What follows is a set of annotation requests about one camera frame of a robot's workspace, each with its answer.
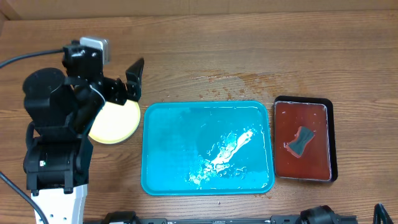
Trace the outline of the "yellow plate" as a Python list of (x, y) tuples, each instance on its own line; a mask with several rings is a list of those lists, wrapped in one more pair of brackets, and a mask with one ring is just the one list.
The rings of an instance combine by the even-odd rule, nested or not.
[(141, 110), (138, 102), (127, 100), (124, 105), (106, 102), (89, 132), (101, 144), (117, 144), (128, 139), (138, 128)]

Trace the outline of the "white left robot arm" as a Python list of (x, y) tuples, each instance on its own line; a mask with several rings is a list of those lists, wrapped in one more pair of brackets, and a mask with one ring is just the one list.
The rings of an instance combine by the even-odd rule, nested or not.
[(144, 59), (126, 70), (126, 81), (103, 74), (105, 50), (72, 42), (61, 49), (63, 70), (43, 68), (22, 86), (31, 117), (23, 168), (38, 223), (81, 223), (93, 145), (88, 133), (107, 103), (141, 97)]

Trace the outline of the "blue plastic tray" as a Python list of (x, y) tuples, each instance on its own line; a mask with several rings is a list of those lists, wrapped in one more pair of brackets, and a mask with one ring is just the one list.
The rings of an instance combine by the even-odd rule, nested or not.
[(147, 194), (263, 194), (274, 182), (269, 116), (262, 103), (156, 103), (146, 110), (141, 185)]

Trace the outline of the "black tray with red water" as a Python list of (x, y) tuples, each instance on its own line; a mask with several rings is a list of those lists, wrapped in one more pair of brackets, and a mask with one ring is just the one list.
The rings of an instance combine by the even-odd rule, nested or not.
[(274, 100), (274, 170), (286, 179), (338, 178), (333, 104), (326, 98)]

